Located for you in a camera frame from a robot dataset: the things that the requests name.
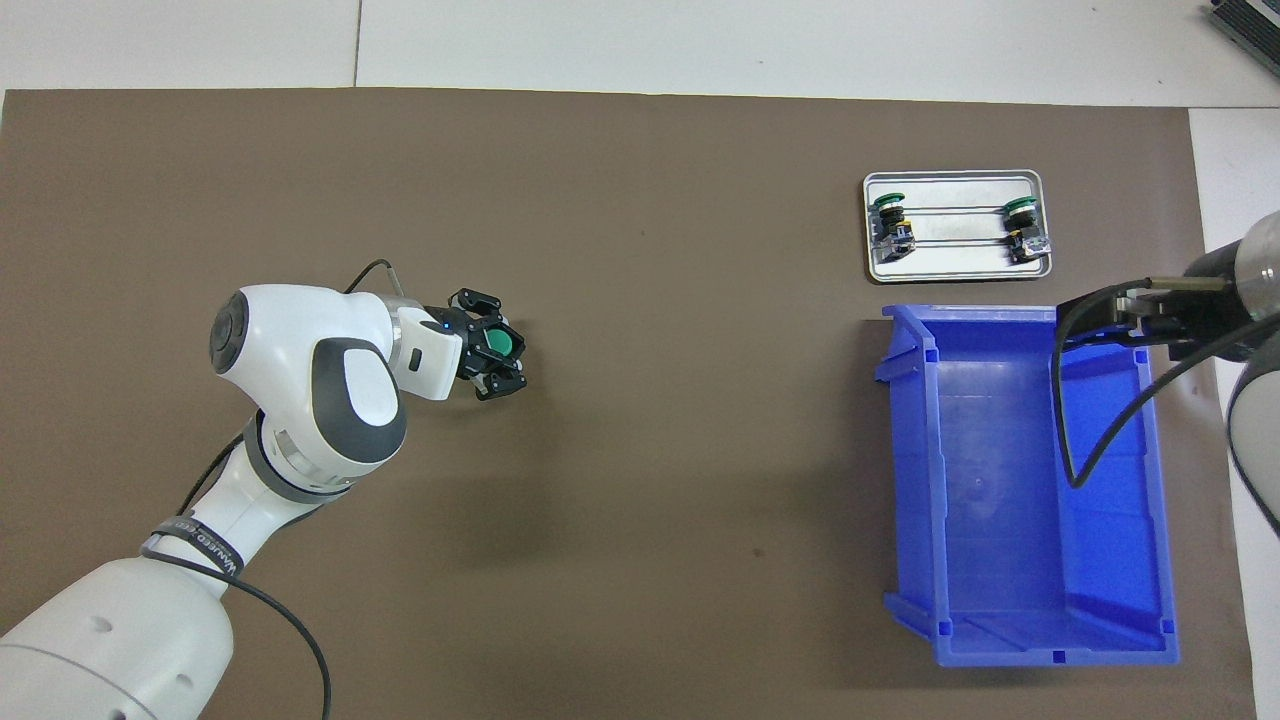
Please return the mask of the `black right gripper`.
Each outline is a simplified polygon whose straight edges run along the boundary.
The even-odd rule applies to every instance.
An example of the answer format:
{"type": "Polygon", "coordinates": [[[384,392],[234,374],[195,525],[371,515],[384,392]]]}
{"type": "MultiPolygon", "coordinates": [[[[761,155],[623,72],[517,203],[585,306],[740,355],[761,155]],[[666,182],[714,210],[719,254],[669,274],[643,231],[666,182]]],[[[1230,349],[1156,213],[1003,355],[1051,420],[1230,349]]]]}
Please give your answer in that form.
{"type": "Polygon", "coordinates": [[[1119,283],[1057,305],[1057,332],[1066,348],[1152,345],[1132,301],[1157,292],[1157,313],[1149,336],[1170,347],[1171,360],[1189,357],[1234,331],[1263,319],[1263,251],[1217,249],[1193,261],[1174,283],[1157,277],[1149,283],[1119,283]]]}

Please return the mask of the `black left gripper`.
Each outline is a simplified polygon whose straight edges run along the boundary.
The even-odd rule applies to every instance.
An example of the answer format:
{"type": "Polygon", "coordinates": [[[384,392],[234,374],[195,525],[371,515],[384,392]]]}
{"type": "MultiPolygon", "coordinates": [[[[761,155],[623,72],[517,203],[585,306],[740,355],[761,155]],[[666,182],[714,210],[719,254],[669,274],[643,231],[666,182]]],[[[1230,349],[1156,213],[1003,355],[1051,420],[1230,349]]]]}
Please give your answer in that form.
{"type": "Polygon", "coordinates": [[[502,301],[493,295],[476,290],[460,290],[451,296],[449,306],[428,307],[428,328],[444,343],[442,356],[449,359],[442,365],[451,368],[451,374],[458,380],[474,377],[476,398],[490,401],[511,396],[527,386],[527,378],[521,368],[497,368],[483,372],[483,361],[475,354],[481,342],[477,325],[484,322],[503,322],[502,301]]]}

